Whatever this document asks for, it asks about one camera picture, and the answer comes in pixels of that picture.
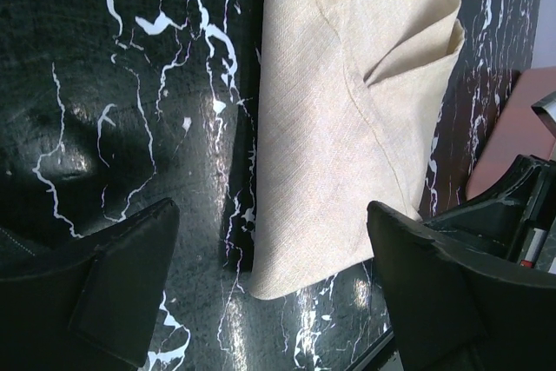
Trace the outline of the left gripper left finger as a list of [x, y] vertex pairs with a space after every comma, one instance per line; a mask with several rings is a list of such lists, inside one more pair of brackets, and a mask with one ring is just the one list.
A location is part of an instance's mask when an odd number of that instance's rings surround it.
[[166, 198], [55, 249], [31, 251], [3, 230], [1, 368], [141, 368], [179, 222]]

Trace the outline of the beige cloth napkin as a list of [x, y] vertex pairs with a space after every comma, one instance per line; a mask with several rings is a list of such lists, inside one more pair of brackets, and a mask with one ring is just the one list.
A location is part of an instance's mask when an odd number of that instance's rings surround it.
[[417, 217], [460, 5], [264, 0], [252, 296], [371, 258], [371, 201]]

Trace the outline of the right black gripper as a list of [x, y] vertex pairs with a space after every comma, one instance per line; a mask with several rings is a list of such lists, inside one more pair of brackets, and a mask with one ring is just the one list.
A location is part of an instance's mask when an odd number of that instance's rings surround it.
[[481, 252], [534, 268], [555, 232], [555, 162], [519, 155], [492, 187], [424, 225]]

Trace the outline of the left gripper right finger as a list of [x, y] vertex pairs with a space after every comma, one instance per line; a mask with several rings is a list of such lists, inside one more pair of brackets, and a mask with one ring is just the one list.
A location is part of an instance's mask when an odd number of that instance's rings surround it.
[[555, 277], [423, 226], [381, 202], [367, 229], [406, 370], [553, 370]]

